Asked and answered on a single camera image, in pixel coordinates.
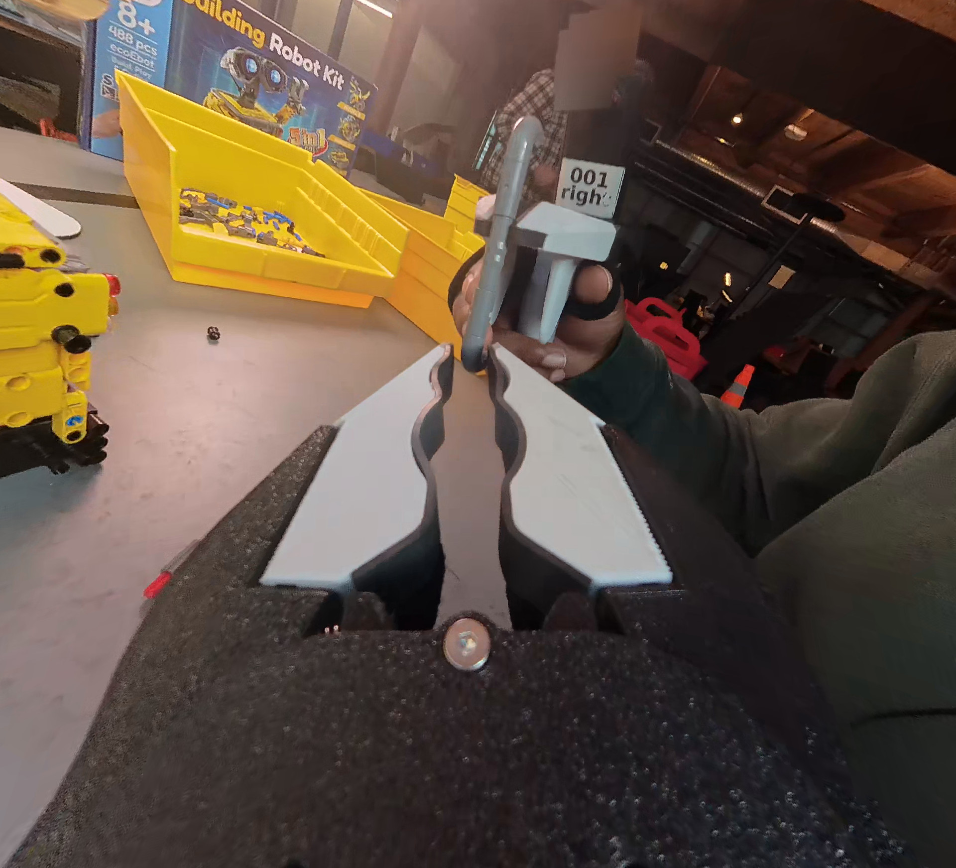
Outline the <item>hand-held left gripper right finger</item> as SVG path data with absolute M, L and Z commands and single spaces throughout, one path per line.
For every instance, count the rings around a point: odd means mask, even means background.
M 498 557 L 512 629 L 540 629 L 567 594 L 670 588 L 604 421 L 500 345 L 488 352 L 488 391 L 505 471 Z

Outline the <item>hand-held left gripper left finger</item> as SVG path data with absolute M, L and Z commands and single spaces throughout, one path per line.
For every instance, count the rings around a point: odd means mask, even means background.
M 397 629 L 434 627 L 446 562 L 431 461 L 454 362 L 436 345 L 336 422 L 261 585 L 367 593 Z

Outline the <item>grey lego handle assembly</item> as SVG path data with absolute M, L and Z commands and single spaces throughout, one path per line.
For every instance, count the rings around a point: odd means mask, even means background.
M 496 322 L 508 288 L 514 260 L 509 256 L 508 236 L 517 217 L 526 181 L 532 147 L 541 142 L 542 128 L 535 118 L 516 123 L 508 139 L 491 215 L 491 227 L 484 247 L 479 282 L 472 310 L 462 337 L 461 361 L 468 372 L 485 369 L 488 332 Z

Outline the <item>pile of small lego pieces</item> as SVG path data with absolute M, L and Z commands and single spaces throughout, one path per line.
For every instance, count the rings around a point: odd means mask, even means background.
M 309 246 L 297 231 L 295 221 L 284 213 L 244 205 L 196 188 L 183 188 L 180 192 L 179 225 L 209 236 L 236 238 L 317 259 L 326 256 Z

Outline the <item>yellow lego vehicle model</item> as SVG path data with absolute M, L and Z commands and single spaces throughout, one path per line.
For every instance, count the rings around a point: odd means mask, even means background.
M 118 313 L 120 281 L 90 271 L 1 198 L 1 476 L 61 475 L 107 457 L 89 400 L 91 350 Z

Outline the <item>yellow plastic bin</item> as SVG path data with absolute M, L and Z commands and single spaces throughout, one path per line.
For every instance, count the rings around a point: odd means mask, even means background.
M 461 336 L 448 309 L 448 288 L 457 273 L 484 243 L 474 229 L 462 234 L 443 216 L 370 192 L 377 205 L 408 230 L 400 270 L 388 303 L 426 336 L 451 344 L 461 357 Z
M 171 277 L 185 284 L 365 309 L 389 298 L 408 230 L 303 149 L 119 73 L 123 168 Z M 183 188 L 291 217 L 326 256 L 185 230 Z
M 476 220 L 477 205 L 489 192 L 481 186 L 455 175 L 448 195 L 444 217 L 462 234 L 471 233 Z

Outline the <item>blue lego kit box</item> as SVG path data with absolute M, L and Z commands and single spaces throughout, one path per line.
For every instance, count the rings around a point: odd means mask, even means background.
M 278 137 L 343 176 L 375 86 L 241 0 L 112 0 L 86 33 L 79 146 L 123 159 L 119 73 Z

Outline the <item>person's right hand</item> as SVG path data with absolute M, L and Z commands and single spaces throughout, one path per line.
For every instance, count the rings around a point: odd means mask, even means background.
M 624 296 L 613 272 L 603 264 L 580 264 L 572 297 L 582 305 L 613 306 L 598 319 L 563 314 L 555 339 L 541 343 L 515 332 L 500 316 L 484 337 L 484 348 L 499 344 L 550 382 L 559 383 L 596 368 L 615 350 L 626 324 Z

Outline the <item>red fabric bag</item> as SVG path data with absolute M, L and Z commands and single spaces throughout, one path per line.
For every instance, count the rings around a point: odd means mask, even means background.
M 635 332 L 663 351 L 673 372 L 689 381 L 699 376 L 707 360 L 701 354 L 699 338 L 684 325 L 682 312 L 654 297 L 637 304 L 625 300 L 624 307 Z

